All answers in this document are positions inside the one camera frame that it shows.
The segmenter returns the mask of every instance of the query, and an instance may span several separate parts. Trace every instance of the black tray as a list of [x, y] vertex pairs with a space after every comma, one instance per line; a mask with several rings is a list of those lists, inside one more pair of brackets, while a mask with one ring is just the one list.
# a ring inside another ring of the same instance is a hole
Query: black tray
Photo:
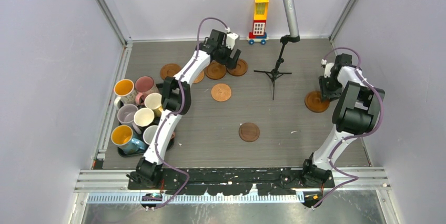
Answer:
[[[175, 143], [175, 138], [172, 138], [169, 142], [169, 145], [167, 145], [167, 150], [172, 149], [172, 147], [174, 146], [174, 143]], [[142, 155], [146, 152], [145, 150], [140, 149], [137, 152], [134, 152], [132, 154], [125, 154], [122, 149], [120, 149], [120, 148], [117, 148], [117, 149], [118, 149], [118, 154], [122, 157], [132, 157], [132, 156]]]

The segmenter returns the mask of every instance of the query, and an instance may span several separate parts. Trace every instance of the robotic arm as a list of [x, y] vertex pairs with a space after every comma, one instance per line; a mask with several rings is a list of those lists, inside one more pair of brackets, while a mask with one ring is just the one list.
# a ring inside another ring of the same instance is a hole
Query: robotic arm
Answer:
[[[322, 66], [325, 68], [324, 75], [319, 77], [322, 100], [338, 99], [338, 104], [333, 112], [330, 134], [322, 146], [303, 163], [301, 181], [309, 187], [324, 184], [331, 177], [329, 156], [339, 141], [342, 144], [332, 155], [333, 164], [355, 140], [344, 138], [372, 131], [380, 112], [378, 98], [355, 74], [356, 66], [352, 65], [351, 55], [338, 55], [334, 63], [327, 64], [322, 60]], [[384, 90], [375, 89], [384, 99]]]
[[[164, 155], [170, 141], [170, 136], [178, 122], [190, 108], [190, 86], [198, 74], [204, 70], [213, 60], [225, 65], [229, 69], [237, 66], [237, 60], [241, 51], [236, 50], [231, 58], [235, 41], [239, 36], [226, 29], [226, 33], [213, 29], [209, 37], [199, 44], [199, 51], [194, 51], [192, 58], [184, 68], [174, 77], [166, 77], [163, 84], [162, 105], [163, 112], [159, 127], [155, 132], [149, 148], [139, 160], [136, 171], [130, 173], [130, 178], [146, 187], [156, 186], [161, 179], [161, 167]], [[179, 85], [183, 88], [184, 95], [178, 93]]]

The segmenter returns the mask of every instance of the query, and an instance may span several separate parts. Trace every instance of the tripod base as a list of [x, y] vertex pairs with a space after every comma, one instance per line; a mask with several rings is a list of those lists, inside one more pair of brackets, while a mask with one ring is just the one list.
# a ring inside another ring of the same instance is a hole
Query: tripod base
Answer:
[[266, 76], [269, 77], [269, 79], [272, 82], [272, 100], [274, 100], [274, 93], [276, 91], [276, 79], [280, 78], [283, 75], [290, 75], [292, 73], [281, 73], [276, 69], [272, 69], [270, 72], [267, 72], [265, 70], [254, 70], [255, 73], [265, 73]]

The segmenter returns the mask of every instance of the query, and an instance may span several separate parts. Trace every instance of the cable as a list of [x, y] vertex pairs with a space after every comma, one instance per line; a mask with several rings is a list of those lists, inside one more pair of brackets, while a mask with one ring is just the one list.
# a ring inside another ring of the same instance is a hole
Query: cable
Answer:
[[164, 189], [164, 179], [161, 181], [161, 188], [159, 189], [159, 194], [163, 193], [163, 189]]
[[383, 114], [384, 114], [384, 107], [383, 107], [383, 105], [382, 105], [382, 98], [381, 98], [381, 96], [379, 95], [378, 91], [376, 91], [376, 89], [375, 89], [370, 83], [368, 83], [367, 80], [366, 80], [366, 79], [359, 73], [359, 65], [361, 64], [361, 57], [359, 56], [359, 54], [358, 54], [355, 50], [353, 50], [353, 49], [351, 49], [351, 48], [348, 48], [348, 47], [338, 47], [338, 48], [334, 48], [334, 49], [331, 50], [329, 53], [327, 53], [327, 54], [323, 57], [323, 59], [326, 60], [327, 57], [328, 57], [328, 55], [330, 55], [332, 52], [334, 52], [335, 50], [338, 50], [338, 49], [346, 49], [346, 50], [349, 50], [349, 51], [351, 51], [351, 52], [353, 52], [353, 53], [356, 54], [356, 57], [358, 58], [358, 64], [357, 64], [356, 68], [354, 69], [354, 73], [356, 74], [356, 76], [357, 76], [357, 77], [358, 77], [358, 78], [359, 78], [359, 79], [360, 79], [360, 80], [361, 80], [361, 81], [362, 81], [368, 88], [370, 88], [370, 90], [372, 90], [373, 94], [377, 97], [377, 99], [378, 99], [378, 103], [379, 103], [380, 112], [379, 112], [378, 122], [377, 122], [376, 126], [375, 126], [370, 132], [365, 133], [365, 134], [361, 134], [361, 135], [348, 136], [348, 137], [344, 138], [342, 141], [339, 141], [338, 144], [336, 144], [336, 146], [333, 148], [333, 150], [331, 151], [331, 153], [330, 153], [330, 155], [329, 155], [329, 157], [328, 157], [330, 166], [331, 166], [335, 171], [341, 173], [341, 174], [344, 175], [344, 176], [347, 176], [347, 177], [349, 177], [349, 178], [352, 178], [352, 179], [350, 179], [350, 180], [348, 180], [348, 181], [345, 181], [345, 182], [342, 182], [342, 183], [338, 184], [337, 186], [333, 187], [333, 188], [332, 188], [332, 189], [331, 189], [325, 196], [322, 197], [321, 200], [319, 200], [314, 206], [311, 207], [313, 210], [314, 210], [318, 205], [320, 205], [324, 199], [326, 199], [328, 196], [330, 196], [336, 189], [338, 189], [338, 188], [340, 188], [340, 187], [342, 187], [342, 186], [344, 186], [344, 185], [346, 185], [346, 184], [348, 184], [348, 183], [354, 182], [354, 181], [356, 181], [356, 180], [359, 179], [359, 177], [357, 177], [357, 176], [350, 175], [350, 174], [345, 173], [345, 172], [343, 172], [342, 170], [338, 169], [338, 168], [333, 164], [333, 162], [332, 162], [331, 160], [332, 160], [333, 155], [335, 154], [336, 150], [339, 148], [339, 146], [341, 146], [341, 144], [342, 144], [344, 141], [349, 140], [349, 139], [353, 139], [353, 138], [355, 138], [355, 140], [356, 140], [356, 139], [358, 139], [358, 137], [366, 137], [366, 136], [370, 136], [371, 134], [375, 133], [375, 132], [378, 130], [378, 128], [381, 126], [381, 123], [382, 123], [382, 117], [383, 117]]
[[186, 95], [185, 95], [185, 93], [184, 93], [183, 86], [181, 85], [181, 80], [182, 80], [182, 78], [184, 77], [184, 74], [185, 74], [185, 73], [192, 67], [192, 65], [197, 61], [197, 58], [198, 58], [198, 51], [199, 51], [199, 45], [200, 45], [200, 31], [201, 31], [201, 25], [202, 25], [206, 20], [210, 20], [210, 19], [219, 21], [219, 22], [221, 22], [221, 23], [225, 26], [225, 28], [228, 28], [228, 26], [227, 26], [222, 20], [217, 19], [217, 18], [215, 18], [215, 17], [207, 17], [207, 18], [204, 18], [204, 19], [200, 22], [200, 25], [198, 25], [198, 32], [197, 32], [197, 47], [196, 47], [196, 50], [195, 50], [195, 51], [196, 51], [196, 53], [195, 53], [195, 60], [192, 61], [192, 63], [185, 69], [184, 73], [178, 78], [178, 82], [179, 82], [179, 85], [178, 85], [178, 86], [179, 86], [180, 93], [181, 93], [181, 106], [180, 106], [180, 109], [179, 109], [178, 111], [175, 111], [175, 112], [170, 112], [170, 113], [166, 116], [166, 119], [163, 120], [163, 122], [162, 122], [161, 125], [159, 126], [159, 130], [157, 131], [157, 134], [156, 134], [156, 137], [155, 137], [155, 142], [154, 142], [154, 144], [155, 144], [155, 154], [156, 154], [156, 156], [158, 157], [158, 159], [161, 160], [161, 162], [163, 162], [163, 164], [166, 165], [167, 167], [169, 167], [170, 169], [172, 169], [172, 170], [174, 170], [174, 171], [176, 171], [176, 172], [179, 172], [179, 173], [181, 173], [181, 174], [186, 175], [186, 181], [185, 181], [185, 182], [181, 185], [181, 187], [180, 187], [180, 188], [179, 188], [179, 189], [172, 195], [172, 197], [170, 197], [170, 198], [169, 198], [168, 200], [166, 200], [164, 203], [162, 203], [162, 204], [160, 204], [160, 205], [157, 205], [157, 206], [154, 208], [154, 210], [155, 210], [155, 209], [159, 209], [159, 208], [161, 208], [161, 207], [167, 205], [171, 200], [173, 200], [173, 199], [174, 199], [174, 198], [181, 192], [181, 190], [183, 190], [183, 188], [186, 186], [187, 182], [188, 182], [189, 179], [190, 179], [190, 175], [189, 175], [189, 173], [187, 173], [187, 172], [185, 172], [185, 171], [182, 171], [182, 170], [180, 170], [180, 169], [178, 169], [178, 168], [175, 168], [174, 166], [172, 166], [172, 165], [166, 163], [166, 161], [164, 161], [164, 160], [161, 158], [161, 155], [160, 155], [159, 152], [158, 152], [158, 137], [159, 137], [159, 133], [161, 132], [161, 129], [163, 128], [163, 126], [164, 126], [165, 122], [167, 121], [167, 119], [168, 119], [171, 115], [179, 115], [179, 114], [182, 112], [183, 108], [184, 108], [184, 104], [185, 104], [184, 97], [185, 97]]

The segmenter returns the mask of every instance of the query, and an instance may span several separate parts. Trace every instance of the wooden coaster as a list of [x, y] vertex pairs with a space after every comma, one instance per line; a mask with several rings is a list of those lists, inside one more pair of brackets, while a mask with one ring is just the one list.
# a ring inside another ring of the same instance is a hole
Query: wooden coaster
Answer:
[[311, 91], [305, 96], [305, 106], [315, 113], [321, 113], [330, 106], [328, 99], [321, 101], [320, 91]]
[[238, 129], [238, 135], [243, 141], [252, 142], [260, 136], [260, 129], [254, 123], [243, 123]]
[[201, 73], [199, 73], [197, 78], [194, 80], [194, 84], [202, 81], [204, 78], [205, 78], [205, 72], [201, 71]]
[[161, 68], [159, 75], [164, 80], [167, 76], [173, 77], [181, 71], [181, 67], [177, 64], [167, 64]]
[[217, 62], [212, 62], [208, 67], [206, 67], [205, 74], [210, 79], [221, 79], [226, 75], [226, 66]]
[[248, 71], [248, 63], [243, 59], [238, 59], [236, 68], [232, 70], [227, 69], [227, 71], [229, 72], [229, 74], [233, 76], [236, 77], [242, 76]]
[[231, 88], [226, 84], [216, 84], [210, 91], [212, 98], [216, 101], [227, 101], [232, 95]]

